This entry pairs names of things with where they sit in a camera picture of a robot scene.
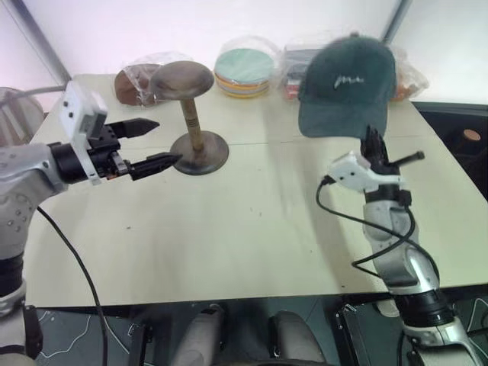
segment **table surface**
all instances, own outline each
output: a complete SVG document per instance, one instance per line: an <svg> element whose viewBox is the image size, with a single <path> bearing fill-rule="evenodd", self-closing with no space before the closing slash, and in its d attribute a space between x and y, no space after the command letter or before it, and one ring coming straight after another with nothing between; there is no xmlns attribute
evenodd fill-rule
<svg viewBox="0 0 488 366"><path fill-rule="evenodd" d="M122 140L136 161L168 151L186 131L178 102L142 108L118 103L114 75L75 78L105 100L108 122L146 117L162 126ZM121 305L237 297L385 291L350 262L371 254L361 225L315 203L334 159L359 148L347 137L308 139L297 127L298 103L280 92L239 100L217 88L196 99L204 130L230 145L217 172L188 176L169 169L73 185L42 204L79 251L101 303ZM34 142L66 142L57 105ZM426 159L402 168L413 195L419 241L434 257L443 287L488 281L488 205L432 128L408 102L389 106L385 142L392 160L417 150ZM332 186L325 204L360 217L364 198ZM40 215L25 253L27 302L39 307L93 305L74 258Z"/></svg>

